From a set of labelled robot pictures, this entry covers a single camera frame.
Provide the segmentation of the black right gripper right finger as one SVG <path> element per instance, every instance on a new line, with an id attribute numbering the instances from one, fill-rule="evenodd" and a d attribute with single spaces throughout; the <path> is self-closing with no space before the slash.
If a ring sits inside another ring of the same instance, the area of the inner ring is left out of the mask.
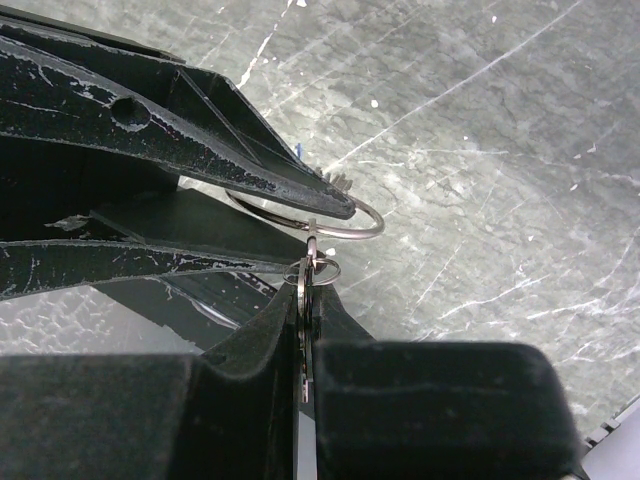
<path id="1" fill-rule="evenodd" d="M 377 341 L 314 295 L 322 479 L 560 479 L 582 444 L 549 359 L 523 343 Z"/>

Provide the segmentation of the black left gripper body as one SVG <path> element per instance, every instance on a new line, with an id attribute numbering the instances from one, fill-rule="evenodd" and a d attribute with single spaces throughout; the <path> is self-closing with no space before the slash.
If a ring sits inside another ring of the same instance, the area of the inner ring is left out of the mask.
<path id="1" fill-rule="evenodd" d="M 31 14 L 1 18 L 1 236 L 105 204 L 174 192 L 164 147 L 143 143 L 182 59 Z"/>

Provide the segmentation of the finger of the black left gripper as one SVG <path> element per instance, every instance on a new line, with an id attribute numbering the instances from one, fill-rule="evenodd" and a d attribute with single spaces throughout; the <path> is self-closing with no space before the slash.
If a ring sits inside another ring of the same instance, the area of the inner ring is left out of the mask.
<path id="1" fill-rule="evenodd" d="M 334 218 L 355 212 L 225 76 L 73 25 L 2 21 L 1 132 L 146 160 Z"/>
<path id="2" fill-rule="evenodd" d="M 206 272 L 275 274 L 300 253 L 295 237 L 197 190 L 92 211 L 1 211 L 1 297 Z"/>

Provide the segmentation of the bunch of silver keys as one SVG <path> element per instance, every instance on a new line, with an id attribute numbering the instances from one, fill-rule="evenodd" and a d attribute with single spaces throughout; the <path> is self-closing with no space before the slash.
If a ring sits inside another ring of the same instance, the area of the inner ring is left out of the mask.
<path id="1" fill-rule="evenodd" d="M 297 319 L 296 328 L 301 351 L 301 402 L 310 400 L 313 373 L 313 342 L 319 335 L 319 328 L 313 321 L 313 295 L 315 286 L 330 285 L 341 275 L 339 264 L 327 258 L 318 256 L 317 222 L 308 222 L 308 237 L 306 240 L 306 255 L 285 269 L 284 281 L 296 287 Z M 334 273 L 324 280 L 315 280 L 315 276 L 326 266 L 331 266 Z"/>

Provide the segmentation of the aluminium frame rail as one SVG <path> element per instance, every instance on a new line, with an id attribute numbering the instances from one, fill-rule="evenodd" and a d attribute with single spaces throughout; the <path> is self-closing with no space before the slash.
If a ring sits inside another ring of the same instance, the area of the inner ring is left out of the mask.
<path id="1" fill-rule="evenodd" d="M 581 462 L 588 479 L 639 478 L 639 397 L 586 437 Z"/>

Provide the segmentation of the large silver keyring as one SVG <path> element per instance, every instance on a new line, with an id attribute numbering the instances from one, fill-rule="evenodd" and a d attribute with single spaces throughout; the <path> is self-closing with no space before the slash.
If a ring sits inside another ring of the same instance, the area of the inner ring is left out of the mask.
<path id="1" fill-rule="evenodd" d="M 309 235 L 320 235 L 342 240 L 360 241 L 376 238 L 385 231 L 384 217 L 372 206 L 353 197 L 355 216 L 346 221 L 329 220 L 327 216 L 309 214 L 307 219 L 285 215 L 262 206 L 252 198 L 234 191 L 225 191 L 227 197 L 238 207 L 267 222 Z"/>

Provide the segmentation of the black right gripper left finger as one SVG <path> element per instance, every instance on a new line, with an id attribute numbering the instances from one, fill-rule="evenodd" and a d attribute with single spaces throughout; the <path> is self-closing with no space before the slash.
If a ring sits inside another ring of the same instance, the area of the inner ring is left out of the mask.
<path id="1" fill-rule="evenodd" d="M 295 293 L 201 355 L 1 360 L 5 479 L 293 479 Z"/>

